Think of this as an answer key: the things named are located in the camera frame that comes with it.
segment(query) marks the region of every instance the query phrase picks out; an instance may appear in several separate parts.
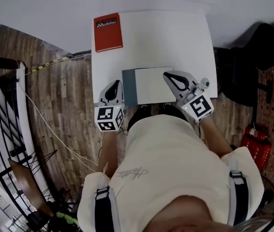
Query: floor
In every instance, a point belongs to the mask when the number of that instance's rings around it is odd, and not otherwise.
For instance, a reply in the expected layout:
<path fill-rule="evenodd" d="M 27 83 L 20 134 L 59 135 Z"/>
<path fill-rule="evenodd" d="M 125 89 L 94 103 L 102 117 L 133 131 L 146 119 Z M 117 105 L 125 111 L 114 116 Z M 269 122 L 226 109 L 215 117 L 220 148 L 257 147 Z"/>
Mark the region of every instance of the floor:
<path fill-rule="evenodd" d="M 29 70 L 56 58 L 54 49 L 46 47 L 37 38 L 17 30 L 2 26 L 0 28 L 0 57 L 15 58 L 24 61 Z M 260 82 L 274 81 L 274 67 L 260 72 Z M 28 94 L 34 100 L 41 113 L 62 141 L 75 152 L 98 162 L 101 147 L 101 133 L 93 120 L 93 98 L 91 82 L 91 59 L 79 58 L 46 67 L 28 75 Z M 239 146 L 245 127 L 251 121 L 252 109 L 238 105 L 220 94 L 212 100 L 215 106 L 213 114 L 217 126 L 230 144 Z M 56 155 L 47 163 L 51 178 L 58 189 L 70 189 L 73 197 L 85 176 L 96 168 L 95 164 L 75 158 L 44 124 L 37 111 L 30 104 L 30 118 L 36 145 L 44 154 L 55 149 Z M 125 129 L 136 108 L 125 111 L 122 127 Z M 265 94 L 259 92 L 258 123 L 269 128 L 273 149 L 267 167 L 262 174 L 274 183 L 274 93 L 271 104 L 266 104 Z M 117 135 L 119 161 L 125 154 L 126 136 Z"/>

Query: black shoulder strap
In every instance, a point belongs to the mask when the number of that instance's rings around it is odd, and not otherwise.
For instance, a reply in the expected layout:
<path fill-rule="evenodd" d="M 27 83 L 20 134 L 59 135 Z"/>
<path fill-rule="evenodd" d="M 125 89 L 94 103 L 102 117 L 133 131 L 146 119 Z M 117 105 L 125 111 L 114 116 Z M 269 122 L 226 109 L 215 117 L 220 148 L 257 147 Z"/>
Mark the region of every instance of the black shoulder strap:
<path fill-rule="evenodd" d="M 109 198 L 109 186 L 97 190 L 95 199 L 95 229 L 96 232 L 115 232 Z"/>
<path fill-rule="evenodd" d="M 230 183 L 230 213 L 231 216 L 234 216 L 232 225 L 237 225 L 247 218 L 249 191 L 247 181 L 240 171 L 230 171 L 230 178 L 232 180 Z"/>

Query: white table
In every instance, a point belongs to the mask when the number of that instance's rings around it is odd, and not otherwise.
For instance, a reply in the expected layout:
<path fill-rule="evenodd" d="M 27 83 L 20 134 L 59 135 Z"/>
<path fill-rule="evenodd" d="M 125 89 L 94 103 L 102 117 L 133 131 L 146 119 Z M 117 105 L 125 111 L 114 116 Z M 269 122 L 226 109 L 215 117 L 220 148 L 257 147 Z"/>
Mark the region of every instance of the white table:
<path fill-rule="evenodd" d="M 140 11 L 119 15 L 123 48 L 97 53 L 92 37 L 95 103 L 110 82 L 122 80 L 122 70 L 166 66 L 191 73 L 198 82 L 208 78 L 209 96 L 217 97 L 213 46 L 203 14 Z"/>

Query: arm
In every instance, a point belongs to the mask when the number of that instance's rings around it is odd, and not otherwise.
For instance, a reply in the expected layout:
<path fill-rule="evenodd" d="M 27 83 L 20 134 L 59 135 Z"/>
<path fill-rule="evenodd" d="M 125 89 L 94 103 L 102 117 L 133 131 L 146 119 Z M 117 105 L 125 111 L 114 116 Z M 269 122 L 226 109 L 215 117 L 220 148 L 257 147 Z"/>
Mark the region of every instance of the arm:
<path fill-rule="evenodd" d="M 210 116 L 203 119 L 200 122 L 200 126 L 202 127 L 209 150 L 217 154 L 220 158 L 232 152 L 229 143 L 216 127 L 214 121 Z"/>
<path fill-rule="evenodd" d="M 111 179 L 117 170 L 116 131 L 104 132 L 103 134 L 101 156 L 97 172 L 103 172 L 107 164 L 105 174 Z"/>

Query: white t-shirt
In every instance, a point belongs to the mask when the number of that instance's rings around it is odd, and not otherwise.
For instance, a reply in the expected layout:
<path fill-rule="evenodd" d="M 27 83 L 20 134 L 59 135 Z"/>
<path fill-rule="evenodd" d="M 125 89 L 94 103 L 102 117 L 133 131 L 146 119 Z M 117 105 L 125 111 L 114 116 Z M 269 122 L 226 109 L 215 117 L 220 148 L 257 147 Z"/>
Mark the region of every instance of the white t-shirt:
<path fill-rule="evenodd" d="M 226 162 L 237 169 L 250 188 L 250 218 L 263 195 L 259 171 L 246 147 L 220 159 L 196 135 L 191 125 L 174 116 L 158 115 L 135 123 L 128 134 L 126 154 L 111 180 L 103 173 L 85 178 L 78 210 L 83 231 L 94 232 L 95 192 L 109 183 L 115 194 L 122 232 L 142 232 L 167 204 L 182 195 L 207 204 L 212 219 L 227 223 L 230 189 Z"/>

